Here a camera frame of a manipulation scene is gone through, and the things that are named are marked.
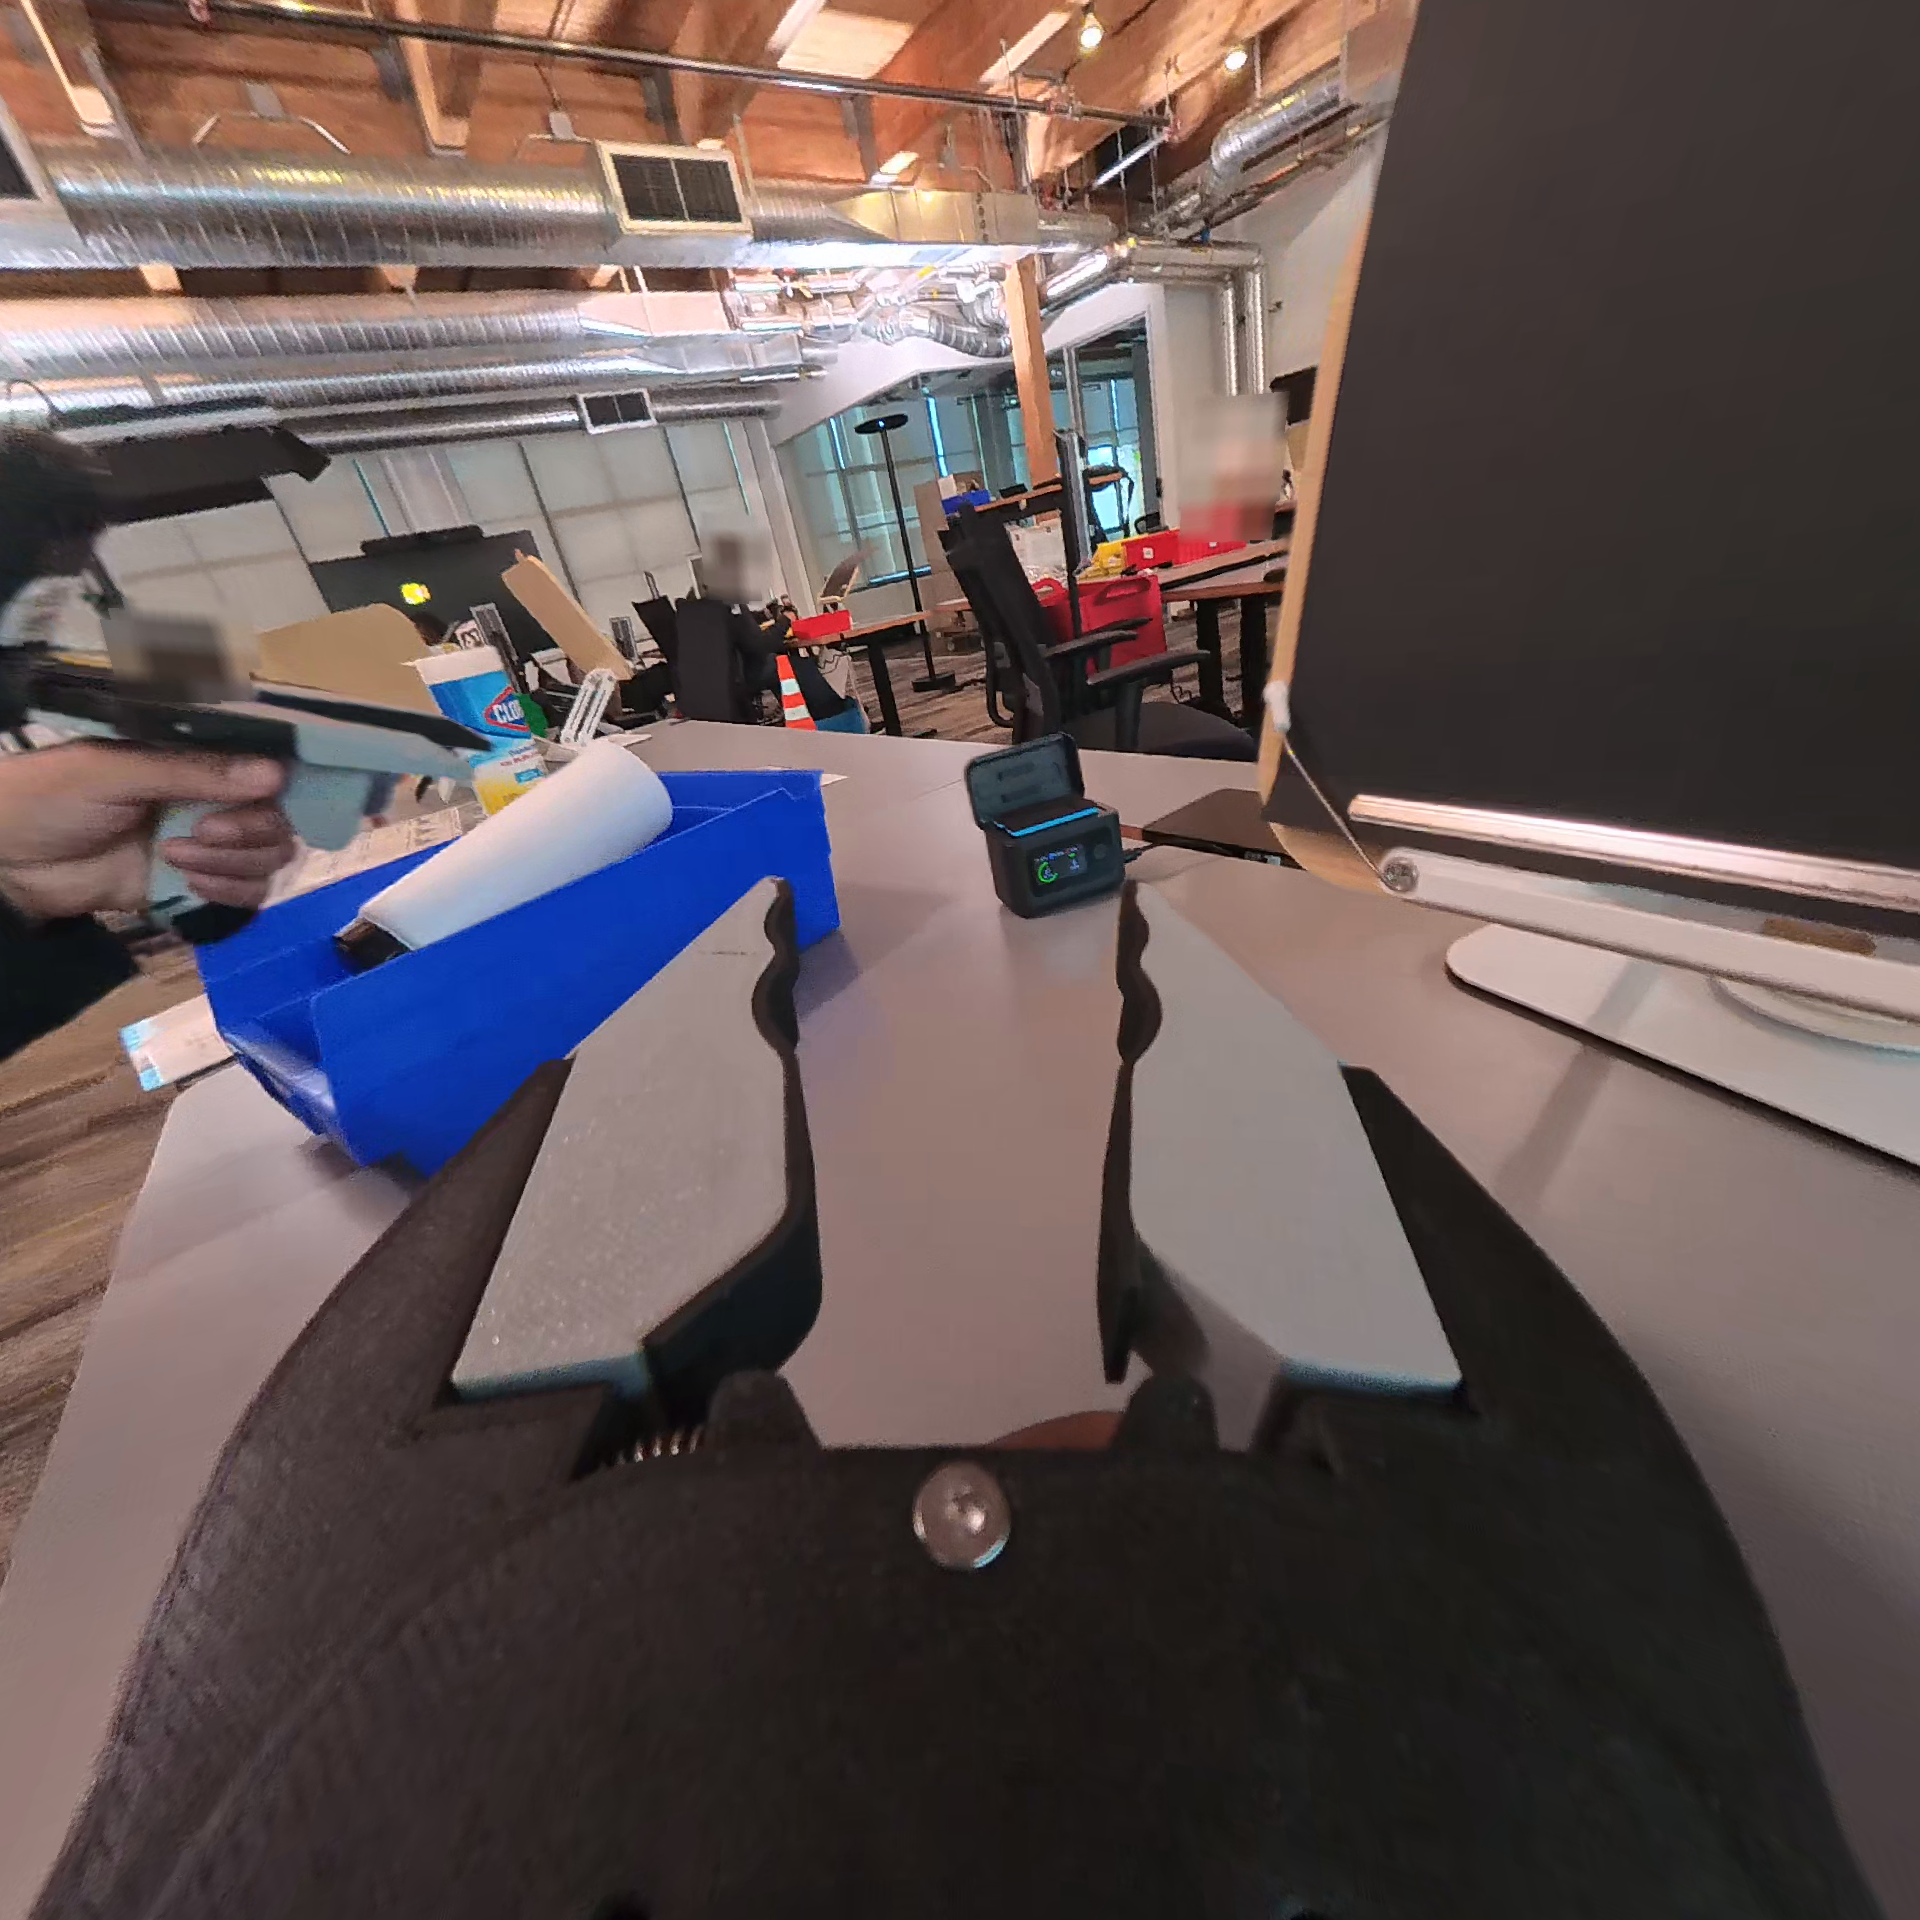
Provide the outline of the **person's left hand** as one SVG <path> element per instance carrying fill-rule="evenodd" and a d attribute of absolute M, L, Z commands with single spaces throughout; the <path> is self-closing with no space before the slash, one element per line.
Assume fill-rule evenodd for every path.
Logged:
<path fill-rule="evenodd" d="M 214 905 L 257 907 L 300 854 L 282 765 L 81 741 L 6 757 L 2 894 L 30 920 L 148 901 L 155 859 Z"/>

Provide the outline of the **black floor lamp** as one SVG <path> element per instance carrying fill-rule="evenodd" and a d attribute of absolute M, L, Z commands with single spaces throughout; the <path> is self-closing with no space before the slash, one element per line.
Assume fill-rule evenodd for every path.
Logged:
<path fill-rule="evenodd" d="M 913 681 L 913 691 L 927 694 L 946 694 L 959 691 L 959 677 L 938 662 L 934 651 L 934 632 L 928 623 L 927 601 L 922 595 L 922 569 L 914 556 L 914 541 L 908 529 L 905 517 L 905 497 L 900 486 L 898 473 L 898 456 L 897 456 L 897 435 L 908 428 L 908 412 L 905 407 L 883 407 L 878 412 L 866 414 L 864 417 L 855 421 L 855 435 L 864 441 L 872 441 L 881 451 L 881 469 L 884 476 L 888 489 L 888 504 L 894 518 L 897 532 L 897 549 L 898 549 L 898 571 L 910 595 L 913 612 L 920 622 L 920 655 L 922 655 L 922 672 Z"/>

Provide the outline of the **ceiling vent grille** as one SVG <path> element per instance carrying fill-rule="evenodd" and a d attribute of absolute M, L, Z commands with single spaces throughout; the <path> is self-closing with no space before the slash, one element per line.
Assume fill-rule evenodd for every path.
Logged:
<path fill-rule="evenodd" d="M 592 156 L 623 235 L 753 238 L 747 197 L 729 149 L 596 140 Z"/>

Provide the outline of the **black softbox light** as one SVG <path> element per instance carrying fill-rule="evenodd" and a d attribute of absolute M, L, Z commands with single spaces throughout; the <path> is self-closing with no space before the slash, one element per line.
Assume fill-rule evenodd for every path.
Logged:
<path fill-rule="evenodd" d="M 191 436 L 88 447 L 100 467 L 111 523 L 163 521 L 273 497 L 270 479 L 319 479 L 330 454 L 283 425 L 230 425 Z"/>

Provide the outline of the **red plastic tote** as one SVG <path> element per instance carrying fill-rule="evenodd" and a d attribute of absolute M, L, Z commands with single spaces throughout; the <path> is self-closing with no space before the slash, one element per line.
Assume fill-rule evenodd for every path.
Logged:
<path fill-rule="evenodd" d="M 1068 641 L 1076 632 L 1122 630 L 1122 638 L 1111 645 L 1114 665 L 1163 655 L 1169 649 L 1161 575 L 1155 571 L 1076 579 L 1074 604 L 1081 612 L 1079 628 L 1072 623 L 1064 581 L 1042 575 L 1031 584 L 1048 612 L 1051 641 Z"/>

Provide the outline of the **black wall screen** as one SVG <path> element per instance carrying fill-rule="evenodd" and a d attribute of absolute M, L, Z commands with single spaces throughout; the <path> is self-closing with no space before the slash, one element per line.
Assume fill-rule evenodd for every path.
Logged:
<path fill-rule="evenodd" d="M 387 606 L 452 623 L 473 606 L 495 606 L 510 617 L 514 597 L 505 571 L 519 560 L 543 557 L 534 532 L 487 534 L 479 525 L 457 525 L 372 539 L 347 557 L 311 560 L 310 571 L 332 612 Z"/>

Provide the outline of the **black flat device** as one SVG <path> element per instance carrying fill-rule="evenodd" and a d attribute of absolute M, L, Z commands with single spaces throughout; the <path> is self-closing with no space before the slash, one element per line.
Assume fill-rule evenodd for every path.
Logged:
<path fill-rule="evenodd" d="M 1234 856 L 1262 863 L 1279 863 L 1299 871 L 1302 861 L 1289 854 L 1274 822 L 1264 816 L 1264 803 L 1256 789 L 1223 785 L 1192 800 L 1138 829 L 1151 847 L 1179 847 L 1211 856 Z"/>

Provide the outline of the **disinfectant wipes canister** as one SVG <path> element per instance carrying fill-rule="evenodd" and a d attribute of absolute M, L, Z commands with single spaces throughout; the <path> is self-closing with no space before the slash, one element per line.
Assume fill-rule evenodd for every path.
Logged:
<path fill-rule="evenodd" d="M 497 816 L 546 772 L 516 685 L 492 645 L 448 647 L 409 662 L 447 719 L 471 729 L 482 748 L 467 755 L 484 816 Z"/>

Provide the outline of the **silver air duct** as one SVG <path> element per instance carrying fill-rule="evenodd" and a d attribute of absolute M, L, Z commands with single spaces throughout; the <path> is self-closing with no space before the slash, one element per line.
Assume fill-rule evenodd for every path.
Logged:
<path fill-rule="evenodd" d="M 561 361 L 623 352 L 681 376 L 808 369 L 794 329 L 735 326 L 713 293 L 278 294 L 7 299 L 6 369 L 40 382 L 304 364 L 409 367 L 492 355 Z"/>
<path fill-rule="evenodd" d="M 611 166 L 48 141 L 6 157 L 9 272 L 987 270 L 1106 247 L 1097 213 L 985 188 L 739 188 L 735 219 L 630 213 Z"/>

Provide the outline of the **wooden support post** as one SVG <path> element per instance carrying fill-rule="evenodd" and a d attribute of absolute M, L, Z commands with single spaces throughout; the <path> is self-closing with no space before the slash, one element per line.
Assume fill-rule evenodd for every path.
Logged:
<path fill-rule="evenodd" d="M 1057 423 L 1040 311 L 1040 260 L 1035 256 L 1022 256 L 1004 270 L 1001 303 L 1024 432 L 1026 491 L 1040 491 L 1058 483 L 1060 454 L 1055 438 Z"/>

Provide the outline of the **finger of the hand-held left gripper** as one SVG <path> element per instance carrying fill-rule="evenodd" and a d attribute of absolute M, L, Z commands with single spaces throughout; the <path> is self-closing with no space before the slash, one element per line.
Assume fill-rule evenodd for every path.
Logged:
<path fill-rule="evenodd" d="M 225 709 L 278 726 L 287 733 L 279 755 L 313 767 L 464 780 L 473 757 L 492 752 L 487 736 L 448 719 L 435 705 L 394 709 L 267 685 L 230 697 Z"/>

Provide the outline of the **black board on white stand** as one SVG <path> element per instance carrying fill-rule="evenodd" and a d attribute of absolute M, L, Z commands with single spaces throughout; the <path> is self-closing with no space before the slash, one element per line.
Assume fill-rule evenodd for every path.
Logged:
<path fill-rule="evenodd" d="M 1420 4 L 1272 729 L 1460 987 L 1919 1160 L 1919 4 Z"/>

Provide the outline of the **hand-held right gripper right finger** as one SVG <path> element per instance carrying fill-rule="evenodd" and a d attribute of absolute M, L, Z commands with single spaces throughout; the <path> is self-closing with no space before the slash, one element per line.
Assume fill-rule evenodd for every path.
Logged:
<path fill-rule="evenodd" d="M 1120 892 L 1103 1373 L 1198 1383 L 1228 1448 L 1292 1389 L 1446 1401 L 1460 1364 L 1351 1076 L 1159 889 Z"/>

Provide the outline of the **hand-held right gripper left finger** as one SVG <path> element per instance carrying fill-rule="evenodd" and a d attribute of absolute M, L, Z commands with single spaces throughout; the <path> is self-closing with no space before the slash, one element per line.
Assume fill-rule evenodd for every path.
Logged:
<path fill-rule="evenodd" d="M 450 1383 L 712 1396 L 815 1329 L 798 905 L 760 879 L 575 1048 Z"/>

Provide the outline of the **black battery charging case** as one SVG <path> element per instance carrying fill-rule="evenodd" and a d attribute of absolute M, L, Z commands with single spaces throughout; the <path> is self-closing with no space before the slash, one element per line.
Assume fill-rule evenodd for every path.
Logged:
<path fill-rule="evenodd" d="M 1076 742 L 1055 731 L 968 765 L 995 894 L 1022 919 L 1111 895 L 1126 878 L 1120 816 L 1090 800 Z"/>

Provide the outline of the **blue plastic bin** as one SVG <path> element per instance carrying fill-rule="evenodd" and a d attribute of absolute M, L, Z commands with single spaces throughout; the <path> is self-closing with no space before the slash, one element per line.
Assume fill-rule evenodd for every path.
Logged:
<path fill-rule="evenodd" d="M 441 1168 L 760 879 L 790 884 L 800 947 L 838 931 L 824 772 L 667 772 L 664 785 L 674 822 L 648 851 L 367 974 L 335 935 L 441 847 L 266 907 L 200 948 L 214 1021 L 354 1163 Z"/>

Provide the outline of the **black office chair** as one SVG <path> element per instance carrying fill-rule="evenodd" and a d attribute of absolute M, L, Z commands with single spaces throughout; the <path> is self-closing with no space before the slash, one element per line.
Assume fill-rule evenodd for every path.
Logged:
<path fill-rule="evenodd" d="M 952 521 L 945 549 L 983 638 L 1004 651 L 1014 670 L 1015 742 L 1060 733 L 1090 752 L 1258 758 L 1246 726 L 1208 703 L 1172 697 L 1182 672 L 1200 675 L 1217 665 L 1210 651 L 1192 647 L 1120 662 L 1114 651 L 1131 638 L 1128 628 L 1060 638 L 1006 525 L 975 509 L 960 509 Z"/>

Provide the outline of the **wood-edged office desk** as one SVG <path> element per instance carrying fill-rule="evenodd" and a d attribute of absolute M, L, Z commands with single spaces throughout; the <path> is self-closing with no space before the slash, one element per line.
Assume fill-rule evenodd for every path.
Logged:
<path fill-rule="evenodd" d="M 1200 653 L 1200 703 L 1258 736 L 1268 615 L 1286 597 L 1292 539 L 1274 537 L 1159 571 L 1161 607 L 1187 609 Z"/>
<path fill-rule="evenodd" d="M 790 632 L 790 651 L 822 653 L 850 649 L 866 662 L 872 692 L 878 700 L 881 731 L 888 736 L 913 736 L 903 726 L 897 687 L 892 681 L 892 651 L 918 649 L 927 638 L 923 615 L 903 612 L 872 620 L 855 620 L 848 609 L 800 615 Z"/>

